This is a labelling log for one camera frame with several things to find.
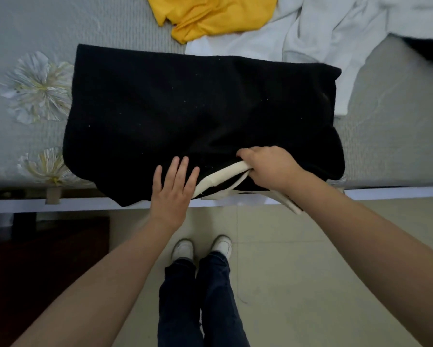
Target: gray bedspread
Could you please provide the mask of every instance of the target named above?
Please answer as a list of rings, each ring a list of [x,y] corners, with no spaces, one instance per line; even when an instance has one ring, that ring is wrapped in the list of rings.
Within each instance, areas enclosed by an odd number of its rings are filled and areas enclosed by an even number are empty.
[[[184,53],[170,30],[157,26],[147,0],[0,0],[0,81],[26,53],[73,63],[79,43]],[[0,96],[0,187],[28,186],[18,158],[61,146],[65,123],[21,124],[6,108]],[[433,64],[388,37],[360,71],[349,114],[335,126],[345,186],[433,185]]]

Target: leg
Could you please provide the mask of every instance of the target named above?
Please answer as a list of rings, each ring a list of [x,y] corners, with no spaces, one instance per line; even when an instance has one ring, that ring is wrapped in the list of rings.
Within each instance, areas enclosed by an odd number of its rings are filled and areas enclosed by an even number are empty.
[[[183,257],[165,268],[159,293],[158,347],[203,347],[195,275],[196,266]]]
[[[216,250],[200,261],[197,274],[205,346],[249,347],[229,282],[227,256],[230,256],[231,250],[218,250],[221,238],[218,237],[213,245],[212,249]]]

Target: white flower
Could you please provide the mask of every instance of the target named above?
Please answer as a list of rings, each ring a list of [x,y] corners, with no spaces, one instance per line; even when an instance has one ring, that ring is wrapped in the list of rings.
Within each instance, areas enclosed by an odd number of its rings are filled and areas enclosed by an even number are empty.
[[[87,185],[90,181],[80,179],[63,163],[62,151],[58,147],[48,148],[38,155],[36,162],[30,160],[28,153],[19,158],[17,170],[20,174],[37,183],[56,186]]]
[[[67,119],[71,108],[73,65],[53,63],[41,52],[19,59],[7,73],[1,96],[9,99],[8,112],[17,121],[31,124],[45,118]]]

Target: yellow shirt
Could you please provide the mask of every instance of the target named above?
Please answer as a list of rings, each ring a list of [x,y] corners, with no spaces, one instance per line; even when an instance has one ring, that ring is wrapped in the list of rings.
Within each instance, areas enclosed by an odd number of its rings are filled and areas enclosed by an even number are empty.
[[[155,20],[168,18],[181,44],[203,35],[255,30],[268,22],[277,0],[148,0]]]

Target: person's left arm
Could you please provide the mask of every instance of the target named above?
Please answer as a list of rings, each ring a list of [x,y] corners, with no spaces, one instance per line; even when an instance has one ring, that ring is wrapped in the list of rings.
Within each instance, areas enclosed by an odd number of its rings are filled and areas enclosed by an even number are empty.
[[[148,223],[65,290],[13,347],[111,346],[171,235],[183,224],[199,169],[173,159],[162,187],[155,170]]]

